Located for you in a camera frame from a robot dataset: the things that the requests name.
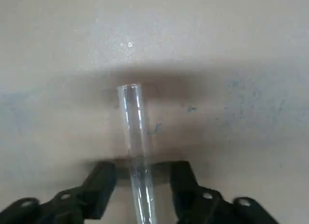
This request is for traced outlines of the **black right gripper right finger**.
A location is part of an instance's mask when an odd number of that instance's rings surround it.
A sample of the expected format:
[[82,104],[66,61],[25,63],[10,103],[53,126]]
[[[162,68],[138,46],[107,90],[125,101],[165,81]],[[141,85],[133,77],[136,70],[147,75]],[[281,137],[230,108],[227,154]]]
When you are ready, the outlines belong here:
[[250,197],[236,197],[230,203],[218,191],[200,186],[188,161],[171,162],[169,181],[179,224],[278,223]]

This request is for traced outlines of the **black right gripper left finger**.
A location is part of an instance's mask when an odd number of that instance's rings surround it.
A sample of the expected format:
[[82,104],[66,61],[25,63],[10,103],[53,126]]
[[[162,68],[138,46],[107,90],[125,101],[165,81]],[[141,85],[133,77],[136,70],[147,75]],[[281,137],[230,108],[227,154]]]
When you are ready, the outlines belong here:
[[116,186],[116,167],[98,163],[77,187],[58,192],[41,203],[35,197],[14,201],[0,212],[2,224],[83,224],[104,215]]

